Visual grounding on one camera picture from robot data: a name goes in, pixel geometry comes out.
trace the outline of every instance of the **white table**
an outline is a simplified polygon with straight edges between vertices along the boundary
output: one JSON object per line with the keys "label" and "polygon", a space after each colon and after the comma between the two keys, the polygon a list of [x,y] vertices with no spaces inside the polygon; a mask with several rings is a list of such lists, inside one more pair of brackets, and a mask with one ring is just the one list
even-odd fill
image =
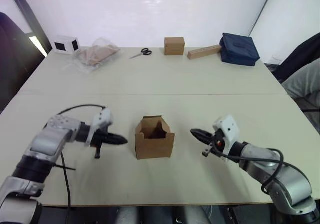
{"label": "white table", "polygon": [[123,48],[122,56],[90,75],[70,65],[71,56],[51,52],[19,94],[285,94],[259,60],[255,67],[221,62],[220,54],[189,60],[152,55],[129,59],[141,48]]}
{"label": "white table", "polygon": [[[237,164],[202,156],[205,144],[191,128],[213,131],[219,116],[231,113],[241,141],[283,151],[286,161],[309,177],[320,198],[320,136],[287,95],[17,95],[0,115],[0,182],[10,175],[34,135],[48,118],[82,103],[108,105],[114,114],[110,131],[128,138],[122,146],[105,145],[101,158],[81,143],[64,150],[73,205],[235,204],[270,202],[260,184]],[[71,117],[90,122],[98,112],[83,108]],[[176,133],[171,158],[137,160],[135,127],[143,115],[163,115]],[[63,171],[53,168],[40,201],[66,205]]]}

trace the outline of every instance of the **scissors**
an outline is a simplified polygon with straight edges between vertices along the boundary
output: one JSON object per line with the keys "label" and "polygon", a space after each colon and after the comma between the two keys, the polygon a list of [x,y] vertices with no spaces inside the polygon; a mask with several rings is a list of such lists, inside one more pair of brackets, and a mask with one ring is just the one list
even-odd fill
{"label": "scissors", "polygon": [[138,56],[140,56],[140,55],[150,55],[150,54],[152,54],[152,51],[151,50],[149,50],[148,48],[143,48],[142,50],[141,50],[141,53],[140,54],[137,54],[137,55],[135,55],[135,56],[133,56],[133,57],[131,57],[131,58],[135,58],[135,57],[138,57]]}

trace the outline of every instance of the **cardboard box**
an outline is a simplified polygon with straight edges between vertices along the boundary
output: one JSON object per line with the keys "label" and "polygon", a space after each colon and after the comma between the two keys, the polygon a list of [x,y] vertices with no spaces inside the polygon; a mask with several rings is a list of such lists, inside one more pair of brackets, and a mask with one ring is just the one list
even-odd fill
{"label": "cardboard box", "polygon": [[171,157],[175,134],[162,116],[144,116],[135,129],[136,158]]}
{"label": "cardboard box", "polygon": [[214,45],[206,48],[199,48],[188,52],[189,59],[201,58],[211,54],[219,53],[221,51],[220,45]]}
{"label": "cardboard box", "polygon": [[164,54],[165,55],[183,55],[185,47],[185,39],[183,37],[164,38]]}

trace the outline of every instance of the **white wall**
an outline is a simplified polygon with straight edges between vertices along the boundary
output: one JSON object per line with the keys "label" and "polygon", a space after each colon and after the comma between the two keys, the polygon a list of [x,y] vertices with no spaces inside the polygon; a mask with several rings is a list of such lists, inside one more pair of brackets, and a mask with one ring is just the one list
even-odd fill
{"label": "white wall", "polygon": [[320,0],[269,0],[251,37],[263,62],[279,63],[320,32]]}
{"label": "white wall", "polygon": [[0,0],[0,12],[8,15],[23,32],[32,32],[14,0]]}
{"label": "white wall", "polygon": [[51,38],[77,36],[82,46],[104,36],[119,46],[219,43],[223,32],[249,35],[265,0],[27,0]]}

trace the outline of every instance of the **navy blue bag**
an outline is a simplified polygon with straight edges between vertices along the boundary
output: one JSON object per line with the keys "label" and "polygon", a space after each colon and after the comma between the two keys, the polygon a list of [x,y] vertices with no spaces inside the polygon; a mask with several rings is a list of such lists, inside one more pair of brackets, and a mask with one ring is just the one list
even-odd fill
{"label": "navy blue bag", "polygon": [[251,37],[223,33],[220,45],[223,62],[255,66],[256,61],[260,59]]}

